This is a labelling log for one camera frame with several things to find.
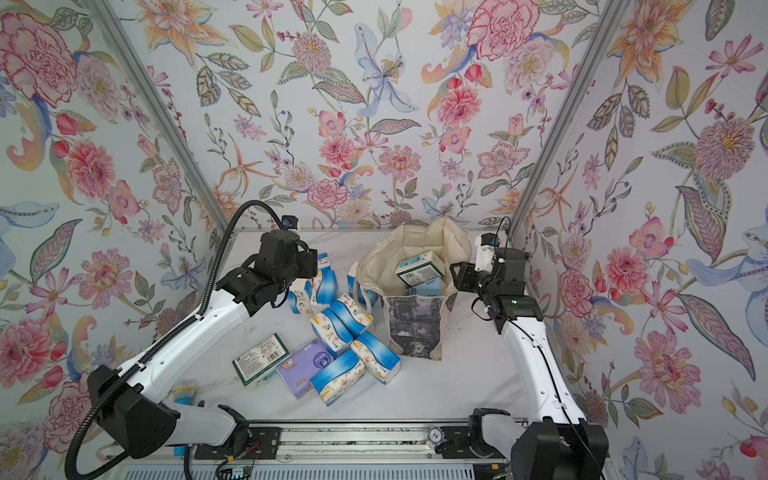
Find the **beige canvas bag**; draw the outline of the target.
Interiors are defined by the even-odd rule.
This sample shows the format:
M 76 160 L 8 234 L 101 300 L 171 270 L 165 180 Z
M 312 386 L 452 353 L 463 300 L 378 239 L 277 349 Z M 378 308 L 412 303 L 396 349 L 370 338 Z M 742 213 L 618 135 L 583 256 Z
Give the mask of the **beige canvas bag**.
M 396 354 L 440 361 L 458 293 L 450 266 L 471 253 L 467 232 L 449 218 L 399 226 L 359 261 L 352 296 L 366 309 L 374 297 L 381 300 L 387 344 Z

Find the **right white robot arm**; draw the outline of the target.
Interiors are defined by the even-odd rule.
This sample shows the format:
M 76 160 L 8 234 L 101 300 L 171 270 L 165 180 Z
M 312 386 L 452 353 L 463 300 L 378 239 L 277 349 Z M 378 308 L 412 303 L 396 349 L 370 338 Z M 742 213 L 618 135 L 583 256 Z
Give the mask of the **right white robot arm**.
M 527 259 L 521 250 L 481 246 L 475 262 L 450 267 L 453 285 L 475 294 L 480 318 L 510 349 L 526 397 L 526 424 L 501 409 L 475 409 L 470 447 L 482 457 L 503 455 L 514 479 L 601 479 L 607 435 L 587 420 L 556 367 L 543 312 L 525 292 Z

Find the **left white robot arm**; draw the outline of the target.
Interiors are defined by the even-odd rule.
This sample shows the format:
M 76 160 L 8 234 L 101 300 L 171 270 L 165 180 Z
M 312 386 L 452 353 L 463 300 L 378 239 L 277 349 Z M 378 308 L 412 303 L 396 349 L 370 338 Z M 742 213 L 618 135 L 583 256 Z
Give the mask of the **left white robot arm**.
M 248 449 L 248 421 L 226 405 L 199 407 L 171 400 L 190 367 L 225 334 L 262 307 L 276 307 L 297 279 L 318 272 L 318 253 L 291 230 L 261 237 L 260 248 L 218 280 L 208 304 L 144 352 L 112 369 L 102 365 L 87 381 L 95 422 L 131 458 L 162 447 L 207 444 L 230 455 Z

